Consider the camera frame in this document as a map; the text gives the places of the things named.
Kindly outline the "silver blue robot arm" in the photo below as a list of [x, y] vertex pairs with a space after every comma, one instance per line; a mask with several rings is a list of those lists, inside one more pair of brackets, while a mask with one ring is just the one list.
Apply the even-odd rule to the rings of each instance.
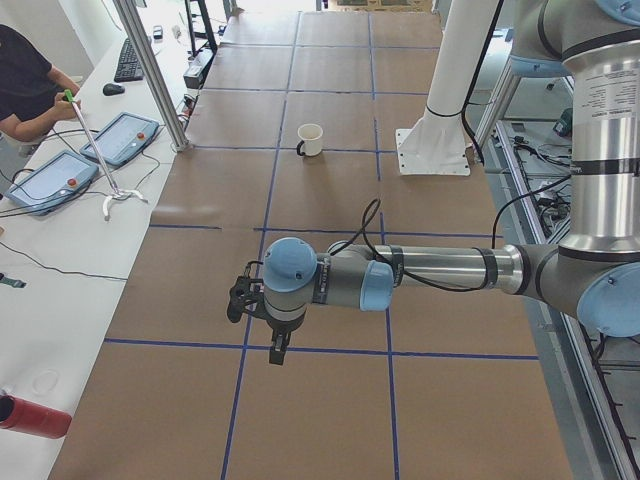
[[264, 257], [255, 314], [282, 364], [310, 304], [382, 311], [414, 281], [456, 293], [497, 288], [564, 312], [610, 337], [639, 332], [639, 5], [525, 1], [514, 54], [557, 60], [574, 79], [570, 231], [555, 245], [499, 249], [335, 244], [298, 238]]

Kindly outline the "person's hand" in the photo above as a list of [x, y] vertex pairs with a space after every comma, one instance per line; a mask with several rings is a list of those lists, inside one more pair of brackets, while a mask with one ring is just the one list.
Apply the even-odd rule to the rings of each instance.
[[53, 118], [56, 121], [70, 120], [76, 117], [74, 104], [64, 99], [56, 100], [53, 107], [51, 108], [51, 111]]

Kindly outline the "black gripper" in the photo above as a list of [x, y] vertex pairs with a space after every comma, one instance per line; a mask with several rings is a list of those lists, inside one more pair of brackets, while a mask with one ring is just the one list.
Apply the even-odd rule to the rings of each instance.
[[290, 342], [295, 327], [280, 325], [272, 327], [271, 347], [269, 349], [269, 363], [273, 365], [283, 365], [286, 350]]

